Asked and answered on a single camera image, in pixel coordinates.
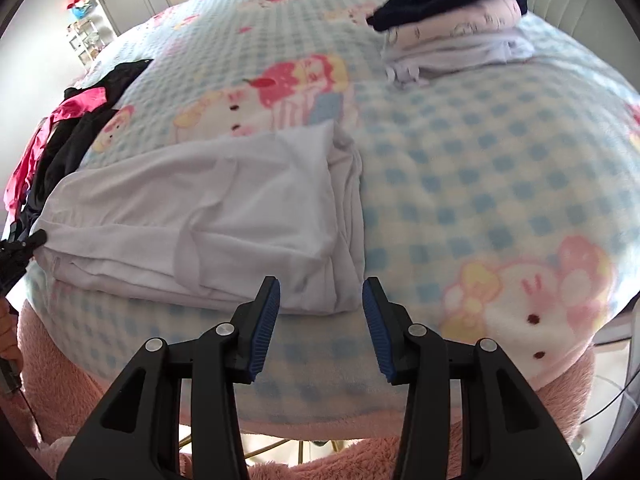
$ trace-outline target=headboard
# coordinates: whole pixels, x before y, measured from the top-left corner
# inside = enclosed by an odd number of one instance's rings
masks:
[[[580,41],[640,89],[640,40],[615,0],[529,0],[529,9]]]

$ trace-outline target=pink fluffy rug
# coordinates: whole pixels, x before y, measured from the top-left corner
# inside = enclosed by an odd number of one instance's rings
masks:
[[[71,363],[50,339],[28,303],[20,314],[18,339],[24,354],[24,387],[42,429],[38,444],[33,420],[20,397],[0,406],[18,436],[43,468],[54,476],[72,439],[102,397],[103,389]],[[577,433],[591,391],[594,354],[588,349],[561,377],[538,391],[562,434],[571,440]],[[398,437],[369,438],[339,454],[296,467],[268,463],[250,468],[252,480],[388,480],[391,477]],[[449,477],[460,472],[462,427],[453,424],[450,434]],[[191,458],[180,456],[182,474],[191,476]]]

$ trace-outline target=cable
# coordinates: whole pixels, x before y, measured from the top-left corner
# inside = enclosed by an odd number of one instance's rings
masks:
[[[597,348],[599,346],[613,345],[615,343],[623,343],[625,341],[631,341],[632,339],[633,338],[631,336],[624,336],[624,337],[621,337],[620,339],[614,339],[613,341],[604,341],[602,343],[596,343],[593,346]]]
[[[589,422],[591,419],[597,417],[598,415],[600,415],[603,411],[605,411],[610,405],[612,405],[614,402],[616,402],[620,396],[622,394],[624,394],[626,392],[626,389],[630,386],[630,384],[636,380],[636,377],[638,376],[638,374],[640,374],[640,367],[638,367],[638,370],[636,370],[636,373],[633,374],[633,376],[631,377],[631,379],[629,380],[629,382],[627,384],[625,384],[625,387],[622,388],[620,390],[620,393],[617,394],[615,397],[613,397],[613,399],[611,399],[611,401],[604,407],[602,408],[599,412],[594,413],[591,416],[588,416],[587,418],[585,418],[580,424],[584,424],[585,422]]]
[[[606,383],[611,384],[611,386],[613,386],[615,389],[617,389],[619,392],[622,392],[622,396],[625,397],[626,400],[628,400],[629,402],[631,402],[634,406],[634,408],[637,410],[638,409],[638,403],[636,402],[636,400],[630,396],[627,391],[620,386],[618,383],[615,383],[614,381],[612,381],[611,379],[609,379],[608,377],[603,377],[601,375],[596,375],[594,376],[598,379],[600,379],[601,381],[605,381]]]
[[[24,395],[24,392],[20,389],[18,390],[22,396],[22,399],[24,400],[24,403],[27,405],[27,408],[29,409],[29,411],[31,412],[31,416],[33,417],[33,421],[36,424],[36,428],[38,430],[38,433],[40,434],[40,439],[42,439],[42,429],[40,428],[40,424],[38,423],[38,419],[36,418],[36,414],[33,413],[33,409],[31,408],[31,405],[29,404],[29,401],[27,400],[27,397]]]

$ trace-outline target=gold metal chair leg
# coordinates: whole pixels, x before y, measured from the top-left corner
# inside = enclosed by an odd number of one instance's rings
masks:
[[[343,440],[332,440],[331,447],[334,448],[334,453],[340,453],[344,449]]]
[[[184,446],[188,446],[191,443],[191,433],[188,434],[184,439],[178,442],[178,448],[182,449]]]
[[[260,453],[266,453],[267,451],[271,451],[272,449],[275,449],[278,446],[282,446],[282,444],[286,444],[289,440],[290,439],[288,438],[283,438],[282,440],[274,442],[273,444],[269,444],[268,446],[261,447],[260,449],[252,451],[251,453],[247,453],[244,456],[244,459],[246,460],[247,458],[253,458],[254,456],[260,455]]]

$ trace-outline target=pink clothing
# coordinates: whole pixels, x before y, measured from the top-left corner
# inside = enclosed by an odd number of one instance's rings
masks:
[[[105,102],[107,102],[106,90],[103,87],[91,88],[62,102],[49,117],[40,123],[4,190],[4,206],[9,213],[9,222],[15,220],[20,204],[24,202],[27,190],[31,187],[33,174],[49,141],[53,124],[66,119],[82,117]]]
[[[417,23],[392,28],[388,42],[406,50],[436,38],[453,38],[515,27],[522,14],[516,0],[480,0]]]

